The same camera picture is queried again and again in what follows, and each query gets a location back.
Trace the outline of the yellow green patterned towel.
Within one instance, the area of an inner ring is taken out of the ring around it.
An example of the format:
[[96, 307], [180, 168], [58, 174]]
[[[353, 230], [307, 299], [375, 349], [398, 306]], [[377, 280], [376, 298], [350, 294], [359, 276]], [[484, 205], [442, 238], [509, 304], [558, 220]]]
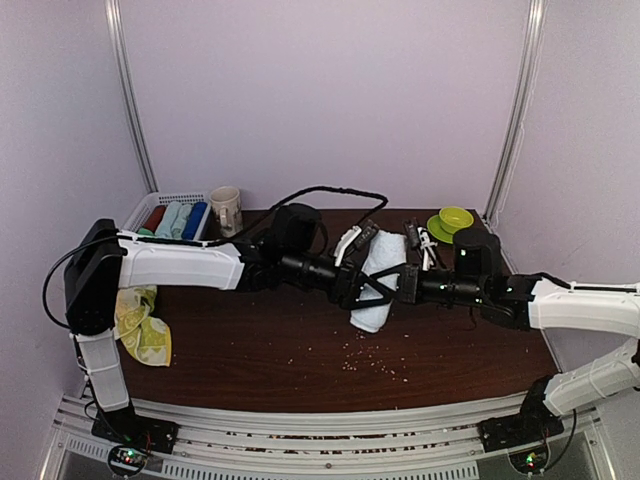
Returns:
[[116, 297], [114, 337], [138, 363], [169, 367], [171, 330], [154, 316], [157, 294], [155, 285], [120, 289]]

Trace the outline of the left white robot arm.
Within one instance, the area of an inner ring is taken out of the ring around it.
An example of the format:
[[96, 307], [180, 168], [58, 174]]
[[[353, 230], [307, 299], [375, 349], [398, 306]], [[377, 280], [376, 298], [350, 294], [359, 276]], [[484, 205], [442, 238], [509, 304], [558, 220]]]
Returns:
[[123, 444], [144, 433], [115, 340], [117, 295], [129, 288], [254, 292], [286, 283], [325, 292], [350, 311], [354, 326], [377, 332], [400, 292], [406, 240], [363, 220], [342, 235], [333, 254], [314, 254], [321, 220], [318, 210], [289, 203], [276, 208], [256, 237], [217, 242], [144, 238], [117, 230], [109, 219], [96, 221], [64, 270], [65, 316], [106, 429]]

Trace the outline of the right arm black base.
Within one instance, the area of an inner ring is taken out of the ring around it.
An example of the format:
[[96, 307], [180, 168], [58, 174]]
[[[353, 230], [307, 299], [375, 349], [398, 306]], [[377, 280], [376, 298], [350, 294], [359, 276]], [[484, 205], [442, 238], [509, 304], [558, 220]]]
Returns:
[[478, 424], [480, 440], [486, 453], [543, 442], [564, 432], [563, 422], [555, 417], [546, 420], [520, 414], [490, 418]]

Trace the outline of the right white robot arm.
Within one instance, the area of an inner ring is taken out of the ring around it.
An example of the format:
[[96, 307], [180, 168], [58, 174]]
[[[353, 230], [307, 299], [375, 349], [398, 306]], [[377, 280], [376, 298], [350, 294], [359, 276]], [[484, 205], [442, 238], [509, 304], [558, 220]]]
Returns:
[[453, 236], [454, 267], [398, 267], [397, 300], [476, 308], [488, 322], [529, 331], [575, 329], [623, 335], [626, 342], [583, 366], [529, 388], [512, 430], [535, 440], [570, 411], [639, 385], [639, 287], [567, 282], [545, 272], [506, 275], [499, 238], [467, 228]]

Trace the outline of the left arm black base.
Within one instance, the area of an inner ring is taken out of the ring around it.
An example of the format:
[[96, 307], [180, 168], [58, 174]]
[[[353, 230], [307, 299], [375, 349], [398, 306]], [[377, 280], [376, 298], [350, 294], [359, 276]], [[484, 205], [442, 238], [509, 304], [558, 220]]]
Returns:
[[178, 430], [175, 422], [137, 415], [132, 422], [118, 427], [97, 419], [92, 425], [91, 435], [146, 452], [171, 454]]

